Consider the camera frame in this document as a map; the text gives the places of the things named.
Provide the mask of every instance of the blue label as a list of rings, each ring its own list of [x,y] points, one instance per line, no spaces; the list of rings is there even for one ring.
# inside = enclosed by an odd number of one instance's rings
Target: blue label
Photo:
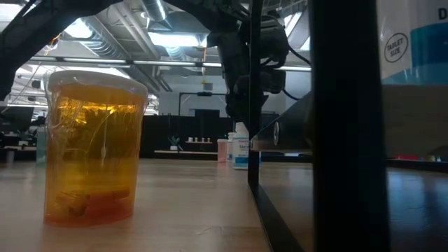
[[[235,166],[235,167],[246,167],[248,161],[249,161],[248,157],[236,157],[235,158],[235,163],[233,164],[233,166]]]
[[[383,84],[448,84],[448,23],[411,31],[412,68],[385,78]]]

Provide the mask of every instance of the translucent orange jar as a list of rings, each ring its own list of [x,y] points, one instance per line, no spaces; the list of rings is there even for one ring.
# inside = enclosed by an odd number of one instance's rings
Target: translucent orange jar
[[[89,226],[132,215],[148,90],[89,71],[50,76],[45,223]]]

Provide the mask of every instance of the pink bottle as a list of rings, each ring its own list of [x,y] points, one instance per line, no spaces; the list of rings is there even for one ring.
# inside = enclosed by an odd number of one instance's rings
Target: pink bottle
[[[218,162],[227,162],[227,139],[218,139]]]

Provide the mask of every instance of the black post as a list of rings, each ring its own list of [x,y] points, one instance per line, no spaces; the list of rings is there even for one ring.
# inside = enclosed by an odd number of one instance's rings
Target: black post
[[[177,107],[177,115],[180,117],[181,116],[181,100],[182,100],[182,96],[184,95],[184,92],[180,92],[179,93],[179,103],[178,103],[178,107]]]
[[[390,251],[375,0],[309,3],[315,251]]]
[[[263,0],[252,0],[251,4],[251,77],[249,92],[249,139],[252,139],[260,131],[261,117],[261,97],[263,93],[260,87],[260,33],[261,33],[261,12],[263,10]],[[247,179],[250,186],[258,186],[259,170],[258,151],[249,151]]]

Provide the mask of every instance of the plastic lid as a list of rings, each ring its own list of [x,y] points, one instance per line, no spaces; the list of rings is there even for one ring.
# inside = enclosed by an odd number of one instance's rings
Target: plastic lid
[[[117,88],[148,98],[148,88],[135,80],[93,71],[68,70],[52,73],[48,81],[48,89],[53,91],[55,86],[72,83]]]
[[[244,126],[243,122],[237,122],[237,133],[248,133],[246,126]]]

